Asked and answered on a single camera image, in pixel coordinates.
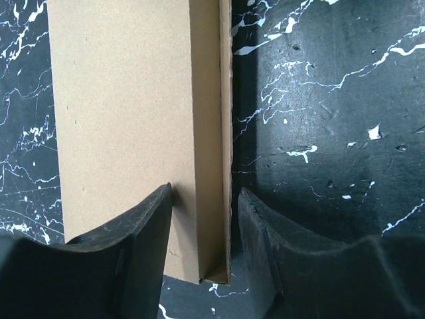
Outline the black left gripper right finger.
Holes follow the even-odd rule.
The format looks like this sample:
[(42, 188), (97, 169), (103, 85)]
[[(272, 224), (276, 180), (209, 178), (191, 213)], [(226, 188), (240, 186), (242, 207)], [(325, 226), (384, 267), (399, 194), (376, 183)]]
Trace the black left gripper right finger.
[(423, 318), (424, 236), (333, 241), (249, 189), (238, 223), (256, 318)]

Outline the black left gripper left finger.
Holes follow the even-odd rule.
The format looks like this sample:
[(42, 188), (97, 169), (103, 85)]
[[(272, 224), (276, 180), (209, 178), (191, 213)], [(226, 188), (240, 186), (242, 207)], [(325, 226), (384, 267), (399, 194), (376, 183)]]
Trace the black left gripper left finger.
[(2, 318), (155, 318), (172, 188), (64, 245), (1, 237)]

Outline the cardboard box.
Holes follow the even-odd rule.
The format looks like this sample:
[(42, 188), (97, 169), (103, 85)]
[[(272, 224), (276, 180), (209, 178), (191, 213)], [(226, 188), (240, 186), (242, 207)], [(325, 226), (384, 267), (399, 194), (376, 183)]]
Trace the cardboard box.
[(229, 1), (49, 1), (64, 236), (170, 183), (164, 273), (230, 282)]

